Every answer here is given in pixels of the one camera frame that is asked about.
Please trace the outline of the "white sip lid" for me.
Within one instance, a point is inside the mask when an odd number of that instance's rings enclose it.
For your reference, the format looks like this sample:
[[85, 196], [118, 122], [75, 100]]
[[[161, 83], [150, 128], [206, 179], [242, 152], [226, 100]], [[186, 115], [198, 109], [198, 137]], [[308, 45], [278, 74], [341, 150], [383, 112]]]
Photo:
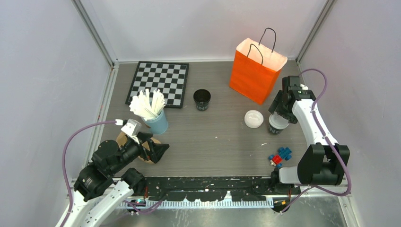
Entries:
[[278, 115], [276, 112], [269, 116], [269, 127], [275, 130], [283, 130], [289, 126], [289, 120]]

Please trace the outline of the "white cup lid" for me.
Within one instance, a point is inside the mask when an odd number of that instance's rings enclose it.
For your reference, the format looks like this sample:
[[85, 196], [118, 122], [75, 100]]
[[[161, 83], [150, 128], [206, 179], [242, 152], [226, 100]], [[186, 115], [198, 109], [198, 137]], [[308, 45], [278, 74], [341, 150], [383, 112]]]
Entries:
[[259, 128], [264, 122], [264, 117], [257, 110], [249, 110], [244, 116], [244, 122], [249, 128]]

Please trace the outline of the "black paper cup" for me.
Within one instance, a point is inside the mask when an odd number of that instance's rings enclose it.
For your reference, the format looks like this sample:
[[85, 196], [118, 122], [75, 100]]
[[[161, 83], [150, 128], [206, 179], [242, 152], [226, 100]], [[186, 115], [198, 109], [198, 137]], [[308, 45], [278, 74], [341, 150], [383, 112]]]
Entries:
[[273, 134], [273, 135], [281, 134], [282, 131], [283, 131], [284, 129], [285, 129], [285, 128], [276, 128], [276, 127], [274, 127], [274, 126], [272, 126], [272, 125], [269, 125], [269, 126], [268, 126], [268, 132], [269, 132], [270, 134]]
[[193, 99], [197, 110], [206, 111], [211, 99], [211, 93], [206, 89], [198, 89], [194, 92]]

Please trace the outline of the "orange paper bag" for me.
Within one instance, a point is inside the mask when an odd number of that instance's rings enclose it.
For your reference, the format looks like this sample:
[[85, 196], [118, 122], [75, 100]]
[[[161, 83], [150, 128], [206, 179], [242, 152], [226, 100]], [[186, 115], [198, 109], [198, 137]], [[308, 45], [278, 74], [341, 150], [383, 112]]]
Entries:
[[288, 58], [275, 51], [277, 40], [276, 31], [270, 27], [274, 34], [273, 47], [268, 48], [251, 38], [246, 38], [237, 47], [229, 87], [255, 103], [262, 105], [270, 95], [273, 87], [286, 65]]

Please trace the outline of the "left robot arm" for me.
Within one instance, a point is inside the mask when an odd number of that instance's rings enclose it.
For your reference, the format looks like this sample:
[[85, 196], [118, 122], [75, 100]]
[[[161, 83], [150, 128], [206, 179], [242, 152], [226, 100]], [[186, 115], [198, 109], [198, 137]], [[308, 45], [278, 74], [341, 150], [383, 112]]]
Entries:
[[169, 144], [153, 139], [151, 133], [139, 133], [139, 141], [121, 132], [116, 140], [100, 143], [92, 161], [84, 167], [69, 192], [69, 204], [58, 227], [98, 227], [131, 195], [139, 196], [147, 188], [145, 176], [129, 168], [115, 181], [114, 176], [137, 158], [156, 164]]

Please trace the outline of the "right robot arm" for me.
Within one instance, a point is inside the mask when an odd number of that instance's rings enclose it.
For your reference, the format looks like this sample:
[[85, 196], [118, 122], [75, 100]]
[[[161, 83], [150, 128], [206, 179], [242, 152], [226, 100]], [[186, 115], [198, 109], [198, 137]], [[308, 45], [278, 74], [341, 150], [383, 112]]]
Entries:
[[339, 185], [345, 171], [350, 150], [340, 145], [329, 133], [320, 116], [313, 91], [301, 85], [299, 76], [287, 76], [282, 80], [269, 108], [269, 132], [280, 134], [290, 124], [299, 123], [306, 139], [307, 150], [299, 163], [283, 167], [282, 160], [289, 160], [287, 148], [279, 148], [278, 155], [269, 156], [275, 170], [271, 174], [270, 189], [282, 194], [289, 184]]

